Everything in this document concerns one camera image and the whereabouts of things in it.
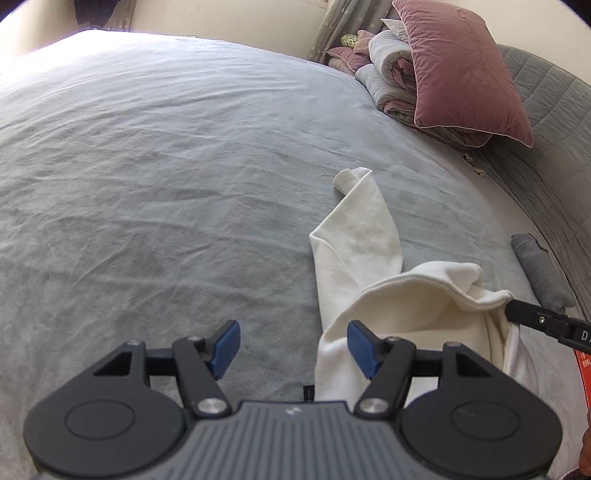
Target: velvet pillow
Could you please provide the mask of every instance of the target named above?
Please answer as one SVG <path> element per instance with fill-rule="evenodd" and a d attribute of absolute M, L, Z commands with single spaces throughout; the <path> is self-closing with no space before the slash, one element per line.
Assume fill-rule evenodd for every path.
<path fill-rule="evenodd" d="M 371 63 L 369 59 L 361 55 L 356 55 L 352 48 L 349 47 L 335 47 L 326 52 L 331 57 L 343 60 L 347 66 L 353 71 L 357 72 L 361 67 Z"/>
<path fill-rule="evenodd" d="M 484 20 L 435 0 L 394 0 L 417 78 L 417 127 L 461 127 L 534 143 L 530 120 Z"/>
<path fill-rule="evenodd" d="M 369 40 L 375 37 L 375 33 L 367 30 L 359 30 L 357 32 L 357 42 L 353 47 L 353 53 L 369 58 Z"/>
<path fill-rule="evenodd" d="M 346 73 L 347 75 L 352 75 L 355 76 L 355 74 L 353 73 L 353 70 L 351 70 L 347 64 L 345 63 L 344 60 L 341 60 L 337 57 L 332 57 L 329 60 L 329 67 L 333 67 L 334 69 L 340 70 L 343 73 Z"/>

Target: wall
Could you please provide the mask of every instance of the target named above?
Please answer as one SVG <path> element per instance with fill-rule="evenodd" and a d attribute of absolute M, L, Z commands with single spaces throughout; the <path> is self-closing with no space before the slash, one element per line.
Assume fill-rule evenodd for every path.
<path fill-rule="evenodd" d="M 28 0 L 0 22 L 0 73 L 16 57 L 80 30 L 73 0 Z"/>
<path fill-rule="evenodd" d="M 321 0 L 138 0 L 131 30 L 196 35 L 305 57 L 325 13 Z"/>
<path fill-rule="evenodd" d="M 479 14 L 498 43 L 527 50 L 591 84 L 591 28 L 560 0 L 447 0 Z"/>

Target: wrinkled sheet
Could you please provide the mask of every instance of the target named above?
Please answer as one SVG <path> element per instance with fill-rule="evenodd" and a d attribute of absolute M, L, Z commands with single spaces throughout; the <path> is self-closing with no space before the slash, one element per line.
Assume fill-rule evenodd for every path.
<path fill-rule="evenodd" d="M 344 168 L 373 169 L 403 271 L 474 262 L 485 288 L 535 301 L 501 222 L 516 204 L 334 69 L 89 31 L 2 75 L 0 105 L 2 479 L 34 472 L 21 435 L 34 403 L 130 339 L 164 347 L 241 320 L 228 397 L 301 400 L 322 332 L 308 234 Z M 558 475 L 583 434 L 579 373 L 570 349 L 523 337 L 565 427 Z"/>

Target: bed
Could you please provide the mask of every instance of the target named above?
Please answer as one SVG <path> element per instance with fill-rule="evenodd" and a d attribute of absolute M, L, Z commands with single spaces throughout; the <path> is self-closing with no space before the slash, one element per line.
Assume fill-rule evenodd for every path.
<path fill-rule="evenodd" d="M 302 400 L 322 333 L 308 235 L 339 202 L 332 179 L 344 168 L 374 171 L 404 271 L 474 262 L 486 288 L 535 302 L 509 243 L 541 237 L 527 213 L 328 67 L 88 31 L 0 77 L 0 105 L 2 479 L 34 473 L 27 411 L 130 339 L 168 346 L 240 320 L 228 397 Z M 522 337 L 564 428 L 556 478 L 578 461 L 582 382 L 571 349 Z"/>

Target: metal screw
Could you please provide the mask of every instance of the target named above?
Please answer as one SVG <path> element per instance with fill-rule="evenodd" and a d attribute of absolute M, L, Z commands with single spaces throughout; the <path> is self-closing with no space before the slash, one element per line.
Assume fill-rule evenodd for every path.
<path fill-rule="evenodd" d="M 388 407 L 388 402 L 382 398 L 364 398 L 359 403 L 359 409 L 363 413 L 384 413 Z"/>
<path fill-rule="evenodd" d="M 219 415 L 223 413 L 228 408 L 228 404 L 223 401 L 221 398 L 204 398 L 197 404 L 197 409 L 201 413 L 206 413 L 208 415 Z"/>

